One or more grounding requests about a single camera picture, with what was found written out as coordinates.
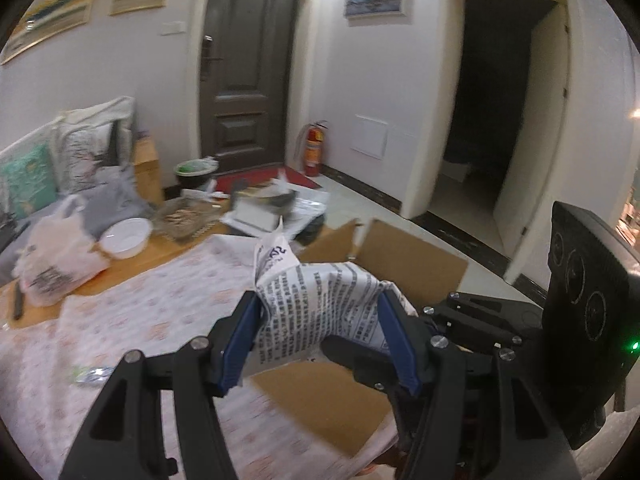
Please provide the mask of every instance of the gray blanket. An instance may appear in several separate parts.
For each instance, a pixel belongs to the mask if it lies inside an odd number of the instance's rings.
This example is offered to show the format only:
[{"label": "gray blanket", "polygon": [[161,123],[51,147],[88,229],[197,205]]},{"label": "gray blanket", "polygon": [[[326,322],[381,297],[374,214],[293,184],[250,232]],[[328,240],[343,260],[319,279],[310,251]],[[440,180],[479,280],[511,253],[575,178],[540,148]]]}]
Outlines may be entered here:
[{"label": "gray blanket", "polygon": [[[111,174],[105,175],[103,184],[78,193],[86,200],[84,210],[81,212],[84,228],[96,240],[115,223],[127,218],[150,218],[154,211],[136,191],[133,168],[128,167],[124,170],[113,168],[113,170]],[[59,197],[53,204],[22,221],[30,222],[29,227],[0,254],[0,286],[14,278],[12,270],[18,260],[17,251],[27,243],[33,226],[41,218],[53,214],[63,200],[63,196]]]}]

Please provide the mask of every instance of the open box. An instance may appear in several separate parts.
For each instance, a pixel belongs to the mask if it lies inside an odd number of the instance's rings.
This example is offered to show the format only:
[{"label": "open box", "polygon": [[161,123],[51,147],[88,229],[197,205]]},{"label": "open box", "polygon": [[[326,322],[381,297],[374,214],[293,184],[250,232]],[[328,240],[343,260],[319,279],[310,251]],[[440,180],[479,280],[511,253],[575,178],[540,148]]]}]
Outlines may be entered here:
[{"label": "open box", "polygon": [[[457,290],[467,261],[405,231],[373,220],[359,247],[351,221],[309,245],[306,263],[353,260],[380,280],[394,282],[416,309]],[[386,395],[356,383],[333,363],[293,363],[252,378],[281,410],[348,456],[355,456],[391,412]]]}]

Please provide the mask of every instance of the white door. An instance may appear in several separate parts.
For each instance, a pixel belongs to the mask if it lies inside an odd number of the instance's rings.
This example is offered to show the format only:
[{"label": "white door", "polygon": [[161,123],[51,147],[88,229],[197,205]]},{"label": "white door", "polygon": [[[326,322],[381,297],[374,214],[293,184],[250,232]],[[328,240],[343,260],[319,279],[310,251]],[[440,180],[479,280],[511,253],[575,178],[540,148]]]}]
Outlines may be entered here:
[{"label": "white door", "polygon": [[495,204],[505,256],[513,256],[545,185],[558,145],[569,72],[566,7],[558,4],[533,29],[522,129]]}]

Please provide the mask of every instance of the teal pillow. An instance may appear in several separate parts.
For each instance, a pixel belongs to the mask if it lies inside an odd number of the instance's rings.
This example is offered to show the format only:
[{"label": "teal pillow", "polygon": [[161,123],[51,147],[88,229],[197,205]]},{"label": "teal pillow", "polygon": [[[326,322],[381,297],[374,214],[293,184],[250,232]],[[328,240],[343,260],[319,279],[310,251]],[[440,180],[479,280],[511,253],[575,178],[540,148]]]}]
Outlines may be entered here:
[{"label": "teal pillow", "polygon": [[39,211],[56,201],[53,163],[46,144],[0,169],[9,190],[10,209],[17,219]]}]

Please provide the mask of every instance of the blue gripper pad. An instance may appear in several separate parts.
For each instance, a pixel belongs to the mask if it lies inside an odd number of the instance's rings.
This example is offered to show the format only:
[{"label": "blue gripper pad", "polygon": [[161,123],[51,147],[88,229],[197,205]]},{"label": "blue gripper pad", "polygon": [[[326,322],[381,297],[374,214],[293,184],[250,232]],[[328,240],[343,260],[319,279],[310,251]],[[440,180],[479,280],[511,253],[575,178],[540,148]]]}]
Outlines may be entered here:
[{"label": "blue gripper pad", "polygon": [[420,350],[419,336],[413,333],[408,317],[394,293],[386,290],[379,295],[378,320],[389,346],[399,383],[412,396],[418,396],[422,389],[418,365],[424,362],[426,353]]},{"label": "blue gripper pad", "polygon": [[235,329],[222,351],[222,376],[218,387],[223,395],[226,395],[231,388],[238,384],[244,362],[260,328],[262,302],[257,294],[251,293],[250,298],[246,298],[246,296],[247,293],[231,315],[231,320],[236,322]]}]

